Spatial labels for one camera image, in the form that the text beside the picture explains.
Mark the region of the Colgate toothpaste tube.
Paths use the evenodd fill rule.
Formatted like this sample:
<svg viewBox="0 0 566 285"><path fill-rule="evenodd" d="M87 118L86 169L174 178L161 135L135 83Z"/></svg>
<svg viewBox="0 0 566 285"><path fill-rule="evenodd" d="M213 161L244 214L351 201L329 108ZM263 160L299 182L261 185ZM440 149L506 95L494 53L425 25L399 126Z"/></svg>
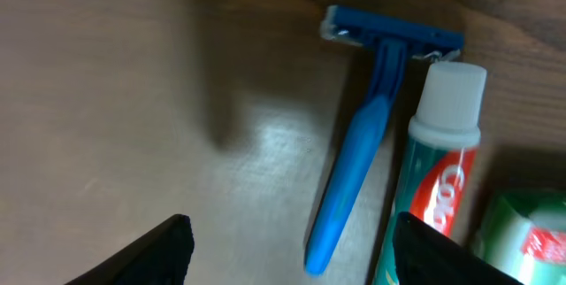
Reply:
<svg viewBox="0 0 566 285"><path fill-rule="evenodd" d="M393 236L396 217L410 212L444 236L451 235L481 134L478 118L487 70L459 62L432 64L415 115L387 223L377 285L397 284Z"/></svg>

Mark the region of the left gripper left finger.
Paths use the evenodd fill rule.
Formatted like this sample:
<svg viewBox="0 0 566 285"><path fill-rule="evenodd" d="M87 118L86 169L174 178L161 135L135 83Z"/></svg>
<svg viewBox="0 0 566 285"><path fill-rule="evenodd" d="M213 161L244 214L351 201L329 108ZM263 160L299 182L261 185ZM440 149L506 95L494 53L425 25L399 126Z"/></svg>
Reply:
<svg viewBox="0 0 566 285"><path fill-rule="evenodd" d="M174 214L67 285L183 285L194 249L190 218Z"/></svg>

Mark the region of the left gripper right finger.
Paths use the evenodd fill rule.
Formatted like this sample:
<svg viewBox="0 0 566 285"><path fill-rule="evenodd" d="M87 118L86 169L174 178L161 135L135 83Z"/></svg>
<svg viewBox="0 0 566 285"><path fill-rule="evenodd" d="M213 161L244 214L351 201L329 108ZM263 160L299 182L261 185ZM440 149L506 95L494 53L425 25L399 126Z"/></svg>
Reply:
<svg viewBox="0 0 566 285"><path fill-rule="evenodd" d="M401 285L521 285L409 212L397 216L393 245Z"/></svg>

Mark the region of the green Dettol soap pack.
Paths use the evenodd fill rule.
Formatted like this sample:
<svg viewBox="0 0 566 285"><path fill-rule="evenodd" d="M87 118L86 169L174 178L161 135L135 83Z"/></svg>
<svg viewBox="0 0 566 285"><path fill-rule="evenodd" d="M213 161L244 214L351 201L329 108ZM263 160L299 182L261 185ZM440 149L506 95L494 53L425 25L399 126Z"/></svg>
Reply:
<svg viewBox="0 0 566 285"><path fill-rule="evenodd" d="M523 284L565 285L565 193L510 190L493 197L471 249Z"/></svg>

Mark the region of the blue disposable razor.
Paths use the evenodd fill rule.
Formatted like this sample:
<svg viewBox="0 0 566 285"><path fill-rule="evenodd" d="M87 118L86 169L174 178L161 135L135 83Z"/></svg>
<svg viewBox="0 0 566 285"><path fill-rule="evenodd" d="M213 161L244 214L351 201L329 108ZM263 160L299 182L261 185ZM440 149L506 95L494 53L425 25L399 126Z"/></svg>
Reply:
<svg viewBox="0 0 566 285"><path fill-rule="evenodd" d="M337 243L369 172L412 59L450 61L464 45L462 33L415 24L353 8L331 5L320 25L321 36L374 51L371 81L363 103L350 121L305 251L305 272L319 276Z"/></svg>

